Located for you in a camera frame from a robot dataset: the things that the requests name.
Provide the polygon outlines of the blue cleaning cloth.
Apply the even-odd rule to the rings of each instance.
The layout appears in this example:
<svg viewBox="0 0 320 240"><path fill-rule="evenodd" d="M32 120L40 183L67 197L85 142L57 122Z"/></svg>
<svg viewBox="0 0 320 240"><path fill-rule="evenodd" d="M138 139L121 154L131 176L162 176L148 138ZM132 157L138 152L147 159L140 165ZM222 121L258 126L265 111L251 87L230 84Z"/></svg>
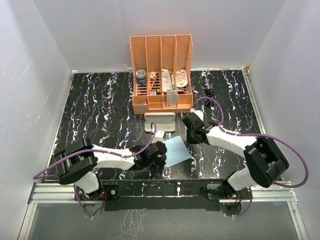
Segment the blue cleaning cloth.
<svg viewBox="0 0 320 240"><path fill-rule="evenodd" d="M164 141L167 148L165 167L170 168L191 158L191 155L180 136L175 136Z"/></svg>

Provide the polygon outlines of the pink glasses case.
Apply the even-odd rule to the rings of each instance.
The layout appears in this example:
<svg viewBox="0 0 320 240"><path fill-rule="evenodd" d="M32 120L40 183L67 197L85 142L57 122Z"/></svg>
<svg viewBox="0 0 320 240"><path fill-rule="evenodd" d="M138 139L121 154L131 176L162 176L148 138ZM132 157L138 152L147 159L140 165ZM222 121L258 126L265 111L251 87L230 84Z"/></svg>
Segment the pink glasses case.
<svg viewBox="0 0 320 240"><path fill-rule="evenodd" d="M156 124L157 130L173 133L176 130L176 114L174 112L146 112L144 114L144 131L153 131L152 123Z"/></svg>

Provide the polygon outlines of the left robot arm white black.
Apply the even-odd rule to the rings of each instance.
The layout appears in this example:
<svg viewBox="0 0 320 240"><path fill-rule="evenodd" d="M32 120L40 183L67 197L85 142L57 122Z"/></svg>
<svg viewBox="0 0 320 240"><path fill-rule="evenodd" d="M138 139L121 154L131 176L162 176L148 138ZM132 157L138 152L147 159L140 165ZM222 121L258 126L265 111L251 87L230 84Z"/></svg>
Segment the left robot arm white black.
<svg viewBox="0 0 320 240"><path fill-rule="evenodd" d="M73 184L90 200L100 199L105 190L94 169L112 168L140 171L151 165L161 165L166 159L164 142L148 146L137 145L125 149L100 147L88 138L54 155L55 169L60 185Z"/></svg>

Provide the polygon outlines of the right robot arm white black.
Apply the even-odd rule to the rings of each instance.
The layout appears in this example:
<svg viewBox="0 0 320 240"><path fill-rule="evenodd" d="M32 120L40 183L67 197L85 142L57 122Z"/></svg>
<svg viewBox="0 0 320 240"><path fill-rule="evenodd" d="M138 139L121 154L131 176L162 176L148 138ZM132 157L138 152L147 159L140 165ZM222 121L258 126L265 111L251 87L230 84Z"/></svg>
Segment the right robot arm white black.
<svg viewBox="0 0 320 240"><path fill-rule="evenodd" d="M242 136L226 130L221 124L205 124L192 112L182 119L188 144L207 144L231 151L246 161L246 168L237 170L214 189L201 188L208 198L216 195L233 199L241 190L254 186L270 187L288 168L289 162L270 137Z"/></svg>

